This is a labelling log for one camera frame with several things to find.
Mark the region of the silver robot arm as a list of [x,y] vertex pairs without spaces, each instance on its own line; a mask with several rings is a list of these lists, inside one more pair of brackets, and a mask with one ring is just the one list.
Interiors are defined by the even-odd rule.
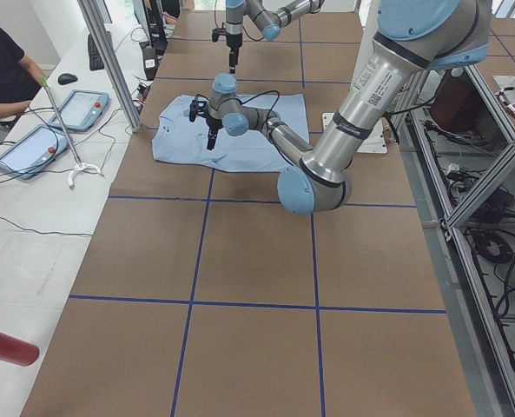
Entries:
[[321,0],[292,1],[278,10],[271,11],[263,6],[262,1],[226,1],[225,22],[213,30],[212,41],[217,42],[220,36],[226,37],[226,45],[229,47],[228,69],[230,74],[234,74],[243,43],[245,16],[250,18],[265,40],[273,41],[281,34],[281,30],[293,21],[306,14],[319,12],[323,3]]
[[230,136],[258,131],[290,162],[277,182],[283,207],[297,215],[336,209],[347,202],[346,173],[362,143],[411,75],[482,61],[488,51],[489,1],[382,1],[376,11],[373,50],[315,145],[289,128],[271,109],[244,105],[232,74],[220,73],[191,119],[205,118],[212,149],[220,129]]

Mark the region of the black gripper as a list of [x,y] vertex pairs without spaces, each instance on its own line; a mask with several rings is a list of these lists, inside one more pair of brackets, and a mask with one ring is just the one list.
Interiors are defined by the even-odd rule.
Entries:
[[207,116],[206,123],[208,125],[207,150],[213,150],[215,148],[218,132],[222,128],[222,121],[220,118]]
[[238,67],[239,50],[242,46],[242,34],[227,33],[227,46],[229,47],[228,64],[229,72],[234,74]]

